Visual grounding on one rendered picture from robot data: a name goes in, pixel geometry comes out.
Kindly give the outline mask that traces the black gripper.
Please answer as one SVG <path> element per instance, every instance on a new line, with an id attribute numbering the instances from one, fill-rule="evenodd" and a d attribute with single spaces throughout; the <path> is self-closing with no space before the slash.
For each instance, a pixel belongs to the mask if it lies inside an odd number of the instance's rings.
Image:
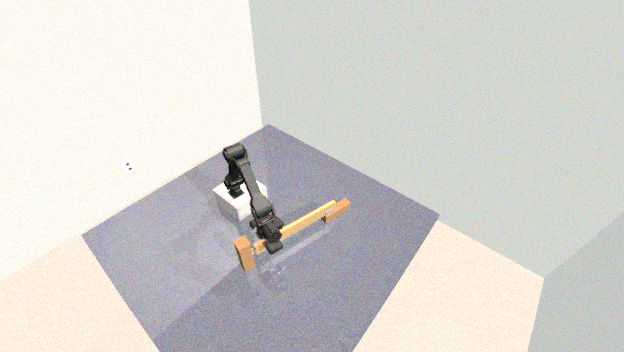
<path id="1" fill-rule="evenodd" d="M 254 227 L 256 227 L 255 229 L 255 235 L 257 236 L 257 238 L 261 241 L 264 240 L 264 242 L 262 242 L 262 244 L 264 245 L 264 247 L 266 247 L 267 251 L 269 252 L 269 254 L 273 254 L 275 252 L 277 252 L 278 250 L 283 249 L 283 245 L 280 241 L 274 243 L 274 244 L 269 244 L 269 242 L 267 241 L 267 239 L 265 238 L 265 236 L 263 235 L 262 231 L 260 229 L 257 228 L 256 222 L 254 219 L 250 220 L 249 222 L 249 226 L 250 228 L 253 230 Z"/>

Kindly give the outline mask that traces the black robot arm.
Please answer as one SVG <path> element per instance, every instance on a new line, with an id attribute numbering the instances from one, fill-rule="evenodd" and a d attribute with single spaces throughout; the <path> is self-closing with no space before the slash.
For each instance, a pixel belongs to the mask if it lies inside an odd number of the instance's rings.
<path id="1" fill-rule="evenodd" d="M 250 168 L 246 148 L 238 142 L 224 147 L 222 153 L 229 164 L 229 174 L 223 181 L 227 190 L 230 190 L 228 194 L 233 199 L 243 195 L 240 185 L 244 182 L 250 196 L 250 211 L 257 228 L 262 231 L 269 244 L 278 242 L 282 237 L 279 230 L 282 229 L 284 222 L 276 217 L 272 203 L 261 193 Z"/>

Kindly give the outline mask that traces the long light wooden rail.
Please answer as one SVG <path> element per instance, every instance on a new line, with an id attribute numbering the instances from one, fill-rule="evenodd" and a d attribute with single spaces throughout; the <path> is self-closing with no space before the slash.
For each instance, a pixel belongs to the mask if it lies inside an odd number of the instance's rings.
<path id="1" fill-rule="evenodd" d="M 322 218 L 325 216 L 325 213 L 331 209 L 333 209 L 333 211 L 335 210 L 335 204 L 336 202 L 334 200 L 330 201 L 329 203 L 323 205 L 322 207 L 314 210 L 313 212 L 305 215 L 304 217 L 296 220 L 295 222 L 287 225 L 286 227 L 282 228 L 281 230 L 279 230 L 282 234 L 281 239 L 279 240 L 280 242 L 284 239 L 286 239 L 287 237 L 293 235 L 294 233 L 298 232 L 299 230 L 305 228 L 306 226 L 312 224 L 313 222 L 317 221 L 318 219 Z M 264 247 L 264 245 L 262 244 L 262 242 L 264 242 L 264 240 L 261 240 L 259 242 L 255 242 L 253 243 L 254 247 L 255 247 L 255 251 L 256 253 L 260 253 L 263 250 L 266 249 L 266 247 Z"/>

